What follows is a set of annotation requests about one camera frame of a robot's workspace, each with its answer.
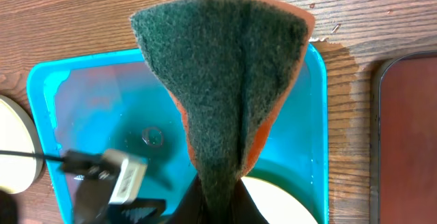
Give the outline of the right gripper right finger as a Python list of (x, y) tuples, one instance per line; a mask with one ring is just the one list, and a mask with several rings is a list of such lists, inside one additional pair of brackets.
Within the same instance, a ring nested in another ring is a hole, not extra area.
[(234, 224), (268, 224), (242, 180), (236, 182), (234, 189)]

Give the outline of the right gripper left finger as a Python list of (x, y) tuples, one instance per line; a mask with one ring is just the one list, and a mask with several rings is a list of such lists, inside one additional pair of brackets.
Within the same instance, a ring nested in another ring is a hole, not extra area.
[(198, 176), (195, 176), (167, 224), (203, 224), (205, 199)]

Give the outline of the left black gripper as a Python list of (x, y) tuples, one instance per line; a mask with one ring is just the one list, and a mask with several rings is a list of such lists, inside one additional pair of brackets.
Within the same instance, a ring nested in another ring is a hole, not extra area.
[(113, 180), (83, 180), (73, 208), (74, 224), (157, 223), (166, 210), (164, 199), (136, 199), (130, 204), (111, 204)]

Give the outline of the yellow-green plate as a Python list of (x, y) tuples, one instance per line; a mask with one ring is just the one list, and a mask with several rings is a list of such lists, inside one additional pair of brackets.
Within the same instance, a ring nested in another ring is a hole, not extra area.
[(269, 224), (317, 224), (296, 198), (273, 183), (245, 176), (242, 178), (257, 209)]
[(1, 190), (17, 194), (39, 177), (43, 160), (36, 126), (28, 113), (12, 99), (1, 97)]

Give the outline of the dark sponge with red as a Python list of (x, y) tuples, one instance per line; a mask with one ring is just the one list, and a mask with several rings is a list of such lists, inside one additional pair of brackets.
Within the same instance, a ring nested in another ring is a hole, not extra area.
[(184, 117), (208, 209), (223, 216), (298, 77), (315, 19), (275, 0), (179, 0), (130, 23)]

